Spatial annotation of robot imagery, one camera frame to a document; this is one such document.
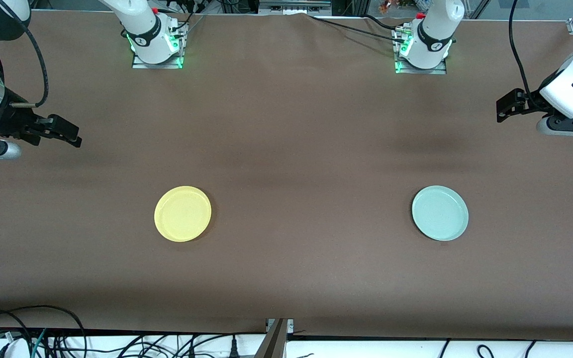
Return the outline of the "aluminium profile beam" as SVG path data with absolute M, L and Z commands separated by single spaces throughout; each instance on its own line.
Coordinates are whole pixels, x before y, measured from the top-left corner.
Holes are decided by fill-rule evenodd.
M 267 319 L 267 333 L 253 358 L 286 358 L 286 344 L 294 332 L 293 319 Z

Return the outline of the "colourful toys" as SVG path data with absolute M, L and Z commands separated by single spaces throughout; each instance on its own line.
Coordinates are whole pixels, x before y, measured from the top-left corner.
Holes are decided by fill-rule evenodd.
M 380 14 L 386 14 L 391 9 L 407 9 L 416 7 L 416 0 L 380 0 L 378 10 Z

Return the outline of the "grey metal rail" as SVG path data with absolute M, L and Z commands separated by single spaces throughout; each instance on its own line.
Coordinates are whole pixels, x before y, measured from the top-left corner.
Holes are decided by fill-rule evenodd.
M 258 14 L 332 16 L 331 0 L 259 0 Z

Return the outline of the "brown table cover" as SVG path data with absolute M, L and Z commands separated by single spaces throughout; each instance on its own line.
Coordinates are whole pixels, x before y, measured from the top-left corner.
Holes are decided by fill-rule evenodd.
M 82 146 L 0 160 L 0 310 L 51 304 L 87 329 L 573 340 L 573 137 L 499 124 L 520 85 L 507 23 L 462 22 L 444 76 L 305 14 L 192 19 L 182 69 L 134 69 L 113 13 L 35 11 L 41 115 Z M 411 216 L 459 193 L 459 238 Z M 189 242 L 157 202 L 212 205 Z

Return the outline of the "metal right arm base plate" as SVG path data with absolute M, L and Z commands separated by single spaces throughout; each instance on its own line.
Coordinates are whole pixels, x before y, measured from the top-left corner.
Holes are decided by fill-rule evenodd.
M 184 55 L 187 45 L 189 25 L 185 22 L 178 22 L 178 19 L 168 18 L 165 26 L 161 28 L 159 36 L 150 41 L 148 47 L 141 47 L 133 41 L 130 35 L 127 36 L 130 49 L 133 52 L 132 68 L 134 69 L 181 69 L 184 67 Z M 162 55 L 168 58 L 160 63 L 148 63 L 140 57 L 146 55 L 146 59 L 154 57 L 161 59 Z

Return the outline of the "pale green plate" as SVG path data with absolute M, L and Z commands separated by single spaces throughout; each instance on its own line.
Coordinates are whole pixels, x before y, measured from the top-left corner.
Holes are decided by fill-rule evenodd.
M 411 216 L 417 229 L 437 242 L 459 238 L 469 224 L 469 210 L 463 197 L 441 185 L 426 186 L 417 192 Z

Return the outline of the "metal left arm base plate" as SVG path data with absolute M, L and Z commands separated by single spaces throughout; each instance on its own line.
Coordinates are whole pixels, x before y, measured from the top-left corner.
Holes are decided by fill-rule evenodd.
M 396 26 L 391 30 L 395 61 L 396 74 L 425 74 L 425 75 L 445 75 L 447 73 L 445 57 L 440 61 L 438 66 L 431 69 L 422 69 L 412 65 L 404 56 L 413 43 L 411 35 L 411 23 L 404 23 L 403 26 Z

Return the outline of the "yellow plate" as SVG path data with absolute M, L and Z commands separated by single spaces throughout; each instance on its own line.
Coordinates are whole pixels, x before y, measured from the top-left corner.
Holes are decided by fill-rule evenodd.
M 178 186 L 162 195 L 153 219 L 157 231 L 171 242 L 189 242 L 209 226 L 212 216 L 209 197 L 195 186 Z

